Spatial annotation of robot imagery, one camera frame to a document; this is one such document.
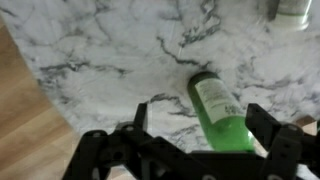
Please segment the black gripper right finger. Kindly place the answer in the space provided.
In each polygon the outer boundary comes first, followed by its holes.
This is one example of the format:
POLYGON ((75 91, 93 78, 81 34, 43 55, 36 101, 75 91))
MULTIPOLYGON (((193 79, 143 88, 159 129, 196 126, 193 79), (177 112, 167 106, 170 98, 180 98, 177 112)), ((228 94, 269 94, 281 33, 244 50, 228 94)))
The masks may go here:
POLYGON ((320 177, 320 137, 291 123, 280 123, 260 105, 247 107, 245 125, 268 152, 260 169, 264 180, 302 180, 298 166, 306 165, 320 177))

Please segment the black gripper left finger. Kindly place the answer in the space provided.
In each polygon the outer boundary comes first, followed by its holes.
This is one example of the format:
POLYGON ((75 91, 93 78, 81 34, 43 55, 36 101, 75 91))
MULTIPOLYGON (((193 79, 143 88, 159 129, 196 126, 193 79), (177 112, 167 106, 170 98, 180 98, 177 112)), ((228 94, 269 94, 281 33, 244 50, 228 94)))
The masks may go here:
POLYGON ((182 152, 147 128, 146 103, 138 105, 133 121, 119 124, 107 134, 86 132, 70 160, 62 180, 106 180, 116 166, 139 180, 184 180, 177 157, 182 152))

